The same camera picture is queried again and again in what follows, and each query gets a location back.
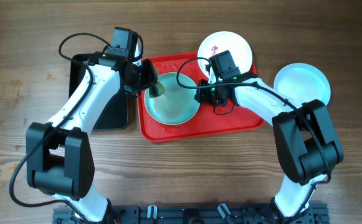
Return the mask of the green yellow sponge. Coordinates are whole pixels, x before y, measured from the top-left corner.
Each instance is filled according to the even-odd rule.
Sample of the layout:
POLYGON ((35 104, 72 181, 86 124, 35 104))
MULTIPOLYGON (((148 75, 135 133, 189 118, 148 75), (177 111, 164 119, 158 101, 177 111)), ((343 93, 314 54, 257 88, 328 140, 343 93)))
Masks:
POLYGON ((166 89, 161 82, 152 83, 149 87, 149 97, 157 98, 165 93, 166 89))

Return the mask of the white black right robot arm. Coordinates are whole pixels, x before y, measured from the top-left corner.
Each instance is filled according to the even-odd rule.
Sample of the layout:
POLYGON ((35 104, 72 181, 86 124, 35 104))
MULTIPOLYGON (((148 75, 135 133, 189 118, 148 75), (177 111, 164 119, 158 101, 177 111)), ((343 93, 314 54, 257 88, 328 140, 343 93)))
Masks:
POLYGON ((316 187, 329 183, 333 169, 343 160, 326 104, 318 99, 303 102, 285 96, 251 72, 214 83, 201 80, 195 99, 213 106, 232 101, 272 126, 285 177, 271 204, 282 223, 306 214, 316 187))

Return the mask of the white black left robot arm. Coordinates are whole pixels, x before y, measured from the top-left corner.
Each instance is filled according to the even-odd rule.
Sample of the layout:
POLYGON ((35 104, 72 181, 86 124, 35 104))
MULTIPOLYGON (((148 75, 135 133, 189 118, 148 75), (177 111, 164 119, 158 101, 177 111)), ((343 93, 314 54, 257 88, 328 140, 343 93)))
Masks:
POLYGON ((82 223, 113 223, 112 204, 93 185, 89 137, 102 111, 122 90, 135 95, 156 84, 150 59, 95 53, 81 64, 83 81, 62 109, 26 132, 27 183, 54 203, 65 203, 82 223))

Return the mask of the white plate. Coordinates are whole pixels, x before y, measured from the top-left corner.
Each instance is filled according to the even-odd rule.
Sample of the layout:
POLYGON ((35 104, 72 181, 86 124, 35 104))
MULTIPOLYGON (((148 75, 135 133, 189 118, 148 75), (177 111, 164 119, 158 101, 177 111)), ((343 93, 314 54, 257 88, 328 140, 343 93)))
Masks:
POLYGON ((252 49, 239 34, 230 31, 215 32, 207 36, 198 49, 198 57, 207 58, 229 50, 241 74, 252 67, 252 49))
POLYGON ((291 63, 282 68, 275 77, 274 89, 303 102, 320 100, 328 105, 331 99, 328 79, 307 63, 291 63))
POLYGON ((176 72, 168 72, 158 76, 165 92, 156 98, 150 98, 149 90, 145 91, 144 104, 148 114, 157 122, 165 125, 179 125, 189 121, 199 110, 194 96, 195 89, 187 89, 178 85, 176 72))

